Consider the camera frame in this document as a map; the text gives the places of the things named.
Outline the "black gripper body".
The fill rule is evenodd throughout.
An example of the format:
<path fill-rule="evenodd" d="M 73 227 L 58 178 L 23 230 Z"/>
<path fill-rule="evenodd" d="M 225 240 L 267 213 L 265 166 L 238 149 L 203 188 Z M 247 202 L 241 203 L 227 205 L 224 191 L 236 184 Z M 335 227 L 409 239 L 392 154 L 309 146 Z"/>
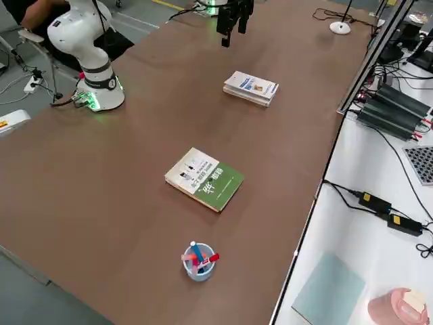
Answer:
<path fill-rule="evenodd" d="M 235 0 L 227 1 L 225 4 L 219 6 L 219 13 L 224 10 L 229 10 L 232 13 L 241 13 L 246 15 L 252 15 L 254 11 L 254 1 L 253 0 Z"/>

